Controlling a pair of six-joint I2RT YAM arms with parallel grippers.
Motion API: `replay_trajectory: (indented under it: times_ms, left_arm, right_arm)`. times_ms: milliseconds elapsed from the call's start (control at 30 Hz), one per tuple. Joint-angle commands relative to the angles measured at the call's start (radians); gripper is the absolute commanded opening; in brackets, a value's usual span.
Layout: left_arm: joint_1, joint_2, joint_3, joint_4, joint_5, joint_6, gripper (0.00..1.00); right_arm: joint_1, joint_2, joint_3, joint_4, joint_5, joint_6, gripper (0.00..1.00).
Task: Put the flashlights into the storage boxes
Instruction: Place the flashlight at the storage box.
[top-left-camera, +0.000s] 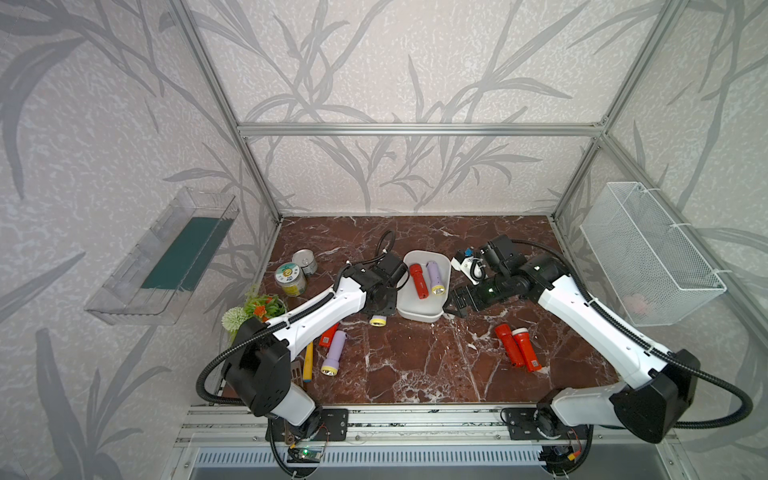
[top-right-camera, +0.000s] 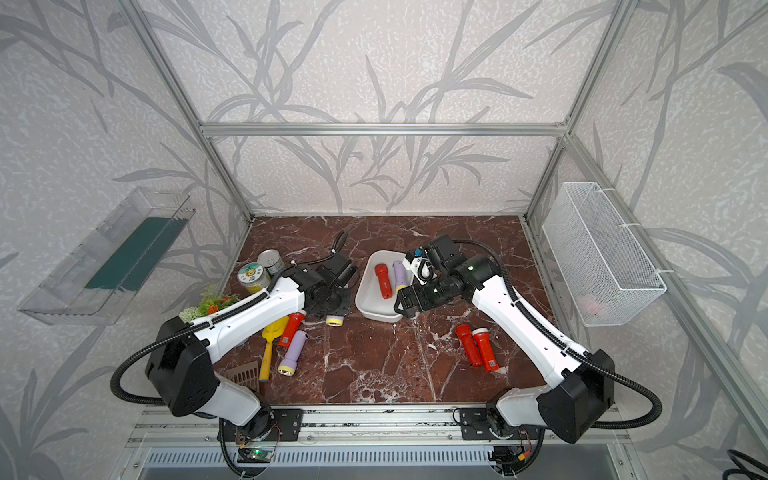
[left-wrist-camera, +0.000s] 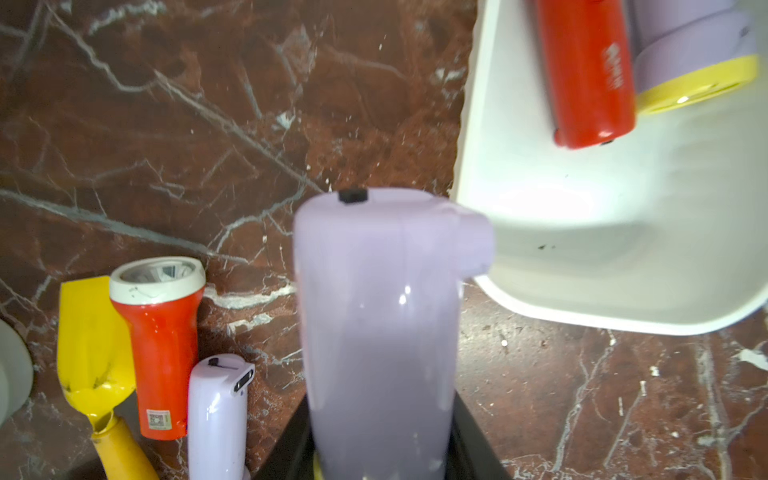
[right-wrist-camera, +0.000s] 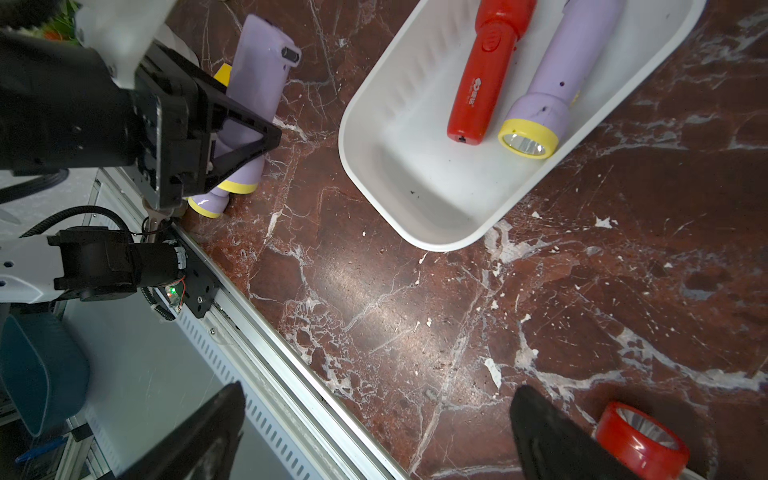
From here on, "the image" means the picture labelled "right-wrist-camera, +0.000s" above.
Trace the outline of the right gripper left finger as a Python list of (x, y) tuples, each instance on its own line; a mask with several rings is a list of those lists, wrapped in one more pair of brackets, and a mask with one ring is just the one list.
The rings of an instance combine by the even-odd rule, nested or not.
[(245, 420), (242, 385), (225, 385), (121, 479), (228, 479)]

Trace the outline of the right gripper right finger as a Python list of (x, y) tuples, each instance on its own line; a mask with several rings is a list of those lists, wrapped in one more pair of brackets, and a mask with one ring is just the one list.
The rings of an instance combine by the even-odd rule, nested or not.
[(510, 421), (527, 479), (635, 479), (637, 475), (529, 385), (518, 387)]

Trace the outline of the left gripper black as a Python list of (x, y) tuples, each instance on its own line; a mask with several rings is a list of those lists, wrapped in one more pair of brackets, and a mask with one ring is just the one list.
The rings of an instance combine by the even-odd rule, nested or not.
[(206, 193), (219, 183), (216, 157), (236, 153), (248, 161), (229, 180), (260, 180), (266, 155), (280, 143), (271, 124), (282, 96), (281, 83), (230, 83), (227, 96), (256, 115), (211, 119), (219, 82), (191, 60), (155, 40), (141, 60), (131, 92), (143, 126), (142, 155), (128, 175), (155, 210), (180, 206), (186, 197)]

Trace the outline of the white plastic storage box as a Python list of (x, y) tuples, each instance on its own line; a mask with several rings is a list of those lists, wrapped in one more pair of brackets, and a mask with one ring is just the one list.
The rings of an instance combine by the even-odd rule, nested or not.
[(482, 143), (452, 141), (450, 111), (475, 40), (475, 1), (418, 3), (348, 104), (338, 136), (347, 176), (408, 243), (450, 252), (480, 239), (685, 40), (701, 1), (630, 1), (569, 109), (555, 153), (536, 160), (498, 141), (563, 16), (542, 1), (513, 53)]

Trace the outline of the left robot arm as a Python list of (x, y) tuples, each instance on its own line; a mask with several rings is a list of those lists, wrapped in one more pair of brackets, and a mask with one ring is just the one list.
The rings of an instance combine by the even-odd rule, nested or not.
[[(83, 1), (74, 42), (31, 35), (59, 1), (1, 5), (1, 167), (9, 203), (62, 183), (76, 168), (120, 167), (152, 211), (218, 186), (275, 149), (281, 131), (225, 94), (156, 39), (170, 1)], [(72, 227), (56, 218), (1, 246), (1, 299), (36, 304), (112, 300), (182, 280), (185, 251), (141, 243), (121, 219)]]

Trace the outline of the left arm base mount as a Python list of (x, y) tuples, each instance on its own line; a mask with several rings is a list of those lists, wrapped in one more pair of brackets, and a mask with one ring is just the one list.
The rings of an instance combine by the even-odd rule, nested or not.
[(138, 291), (164, 321), (174, 322), (185, 307), (195, 318), (202, 319), (213, 305), (221, 282), (202, 257), (193, 251), (191, 243), (183, 240), (175, 230), (158, 231), (155, 239), (173, 246), (180, 256), (179, 278), (157, 287), (140, 287)]

